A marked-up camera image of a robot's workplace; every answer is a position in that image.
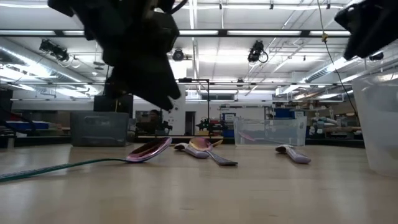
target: gray plastic bin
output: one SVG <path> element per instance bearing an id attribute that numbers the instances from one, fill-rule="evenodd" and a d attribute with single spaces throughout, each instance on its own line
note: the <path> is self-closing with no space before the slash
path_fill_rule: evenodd
<path id="1" fill-rule="evenodd" d="M 70 115 L 73 146 L 126 145 L 129 114 L 115 112 L 76 111 Z"/>

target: plastic container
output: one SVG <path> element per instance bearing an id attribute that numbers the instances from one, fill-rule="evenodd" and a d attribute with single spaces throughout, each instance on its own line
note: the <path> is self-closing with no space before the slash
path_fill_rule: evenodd
<path id="1" fill-rule="evenodd" d="M 357 78 L 353 89 L 370 168 L 398 177 L 398 79 L 393 78 Z"/>
<path id="2" fill-rule="evenodd" d="M 73 146 L 126 145 L 129 114 L 115 112 L 72 112 L 70 132 Z"/>
<path id="3" fill-rule="evenodd" d="M 307 117 L 297 119 L 248 120 L 235 118 L 235 145 L 305 145 Z"/>

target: desk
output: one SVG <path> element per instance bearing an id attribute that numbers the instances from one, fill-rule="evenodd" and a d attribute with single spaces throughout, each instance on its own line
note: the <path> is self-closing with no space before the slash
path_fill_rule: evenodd
<path id="1" fill-rule="evenodd" d="M 18 148 L 2 152 L 0 173 L 102 157 L 133 149 Z M 0 184 L 0 223 L 368 224 L 398 220 L 398 179 L 370 171 L 364 149 L 300 148 L 298 165 L 271 147 L 215 152 L 219 167 L 168 149 L 146 164 L 105 162 Z"/>

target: pipe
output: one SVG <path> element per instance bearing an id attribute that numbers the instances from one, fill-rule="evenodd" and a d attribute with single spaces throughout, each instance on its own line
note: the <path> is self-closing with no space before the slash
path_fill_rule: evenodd
<path id="1" fill-rule="evenodd" d="M 55 73 L 58 75 L 58 80 L 68 79 L 70 81 L 74 81 L 74 85 L 82 85 L 81 82 L 92 82 L 89 78 L 76 73 L 69 68 L 63 68 L 57 63 L 45 58 L 45 55 L 39 55 L 34 53 L 24 47 L 21 47 L 14 42 L 7 40 L 5 38 L 0 38 L 0 50 L 5 52 L 12 58 L 16 58 L 18 61 L 21 61 L 24 64 L 35 66 L 38 65 L 43 70 L 46 70 L 49 73 Z M 103 90 L 103 86 L 97 86 L 96 88 L 92 86 L 98 92 Z"/>

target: spoon handle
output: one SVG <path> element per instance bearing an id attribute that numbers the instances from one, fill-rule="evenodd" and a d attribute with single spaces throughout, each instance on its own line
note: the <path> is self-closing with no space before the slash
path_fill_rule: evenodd
<path id="1" fill-rule="evenodd" d="M 205 151 L 205 152 L 207 152 L 211 156 L 211 158 L 213 158 L 214 161 L 216 161 L 216 163 L 219 166 L 236 166 L 238 164 L 237 162 L 222 158 L 221 156 L 219 156 L 213 152 L 210 152 L 210 151 Z"/>

